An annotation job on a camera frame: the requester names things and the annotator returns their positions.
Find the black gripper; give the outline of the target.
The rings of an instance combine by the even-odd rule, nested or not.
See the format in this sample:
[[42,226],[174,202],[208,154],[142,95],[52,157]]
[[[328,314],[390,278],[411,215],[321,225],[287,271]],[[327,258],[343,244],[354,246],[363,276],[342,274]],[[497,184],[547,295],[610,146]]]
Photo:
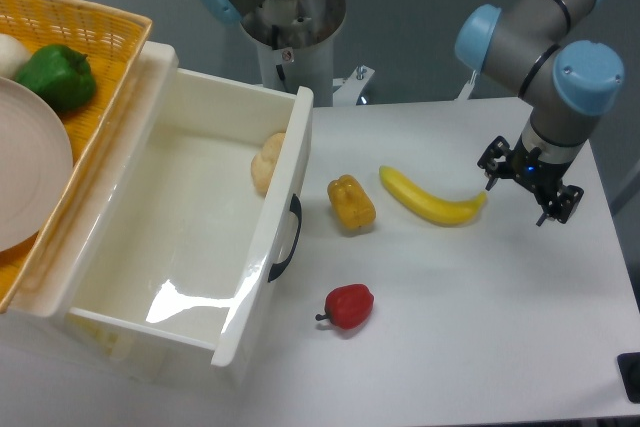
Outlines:
[[584,195],[581,187],[562,185],[568,164],[553,164],[541,159],[538,147],[528,150],[519,139],[513,150],[502,136],[497,136],[480,156],[477,166],[484,171],[490,191],[499,180],[513,178],[534,195],[542,209],[538,227],[547,220],[566,224]]

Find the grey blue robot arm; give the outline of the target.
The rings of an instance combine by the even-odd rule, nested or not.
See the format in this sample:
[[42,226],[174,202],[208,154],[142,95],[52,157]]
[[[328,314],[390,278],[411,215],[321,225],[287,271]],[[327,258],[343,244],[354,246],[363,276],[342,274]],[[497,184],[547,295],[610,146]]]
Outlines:
[[[461,27],[456,57],[530,105],[515,145],[495,139],[479,166],[490,183],[510,179],[529,191],[543,220],[566,222],[581,188],[564,174],[624,81],[620,57],[590,41],[565,37],[602,0],[518,0],[510,9],[478,7]],[[330,106],[333,41],[346,15],[345,0],[200,0],[225,24],[238,24],[253,41],[263,84],[284,92],[307,87]]]

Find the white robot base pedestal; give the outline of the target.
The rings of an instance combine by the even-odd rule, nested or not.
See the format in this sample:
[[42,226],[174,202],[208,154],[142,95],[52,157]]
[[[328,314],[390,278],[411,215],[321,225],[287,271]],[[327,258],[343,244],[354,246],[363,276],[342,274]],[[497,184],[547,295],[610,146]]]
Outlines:
[[366,101],[375,71],[357,66],[334,75],[334,41],[346,18],[346,0],[266,0],[241,21],[254,43],[262,85],[295,93],[311,89],[316,107],[346,107]]

